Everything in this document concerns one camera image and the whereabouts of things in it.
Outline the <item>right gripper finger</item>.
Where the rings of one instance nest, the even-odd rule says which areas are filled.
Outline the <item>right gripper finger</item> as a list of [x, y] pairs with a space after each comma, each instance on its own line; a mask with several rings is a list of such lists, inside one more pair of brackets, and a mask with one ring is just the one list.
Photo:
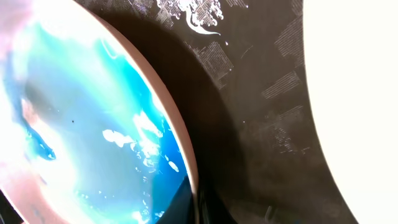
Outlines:
[[195, 224], [195, 202], [190, 186], [190, 181], [185, 176], [172, 195], [167, 192], [165, 183], [160, 185], [153, 194], [152, 222], [155, 224]]

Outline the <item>white plate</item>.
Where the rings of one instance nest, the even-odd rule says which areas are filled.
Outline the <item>white plate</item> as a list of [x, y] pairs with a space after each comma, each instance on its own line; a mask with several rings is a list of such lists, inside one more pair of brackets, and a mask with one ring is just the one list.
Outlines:
[[74, 1], [1, 2], [1, 191], [24, 223], [153, 223], [192, 144], [135, 46]]
[[308, 92], [331, 174], [359, 223], [397, 222], [397, 2], [305, 0]]

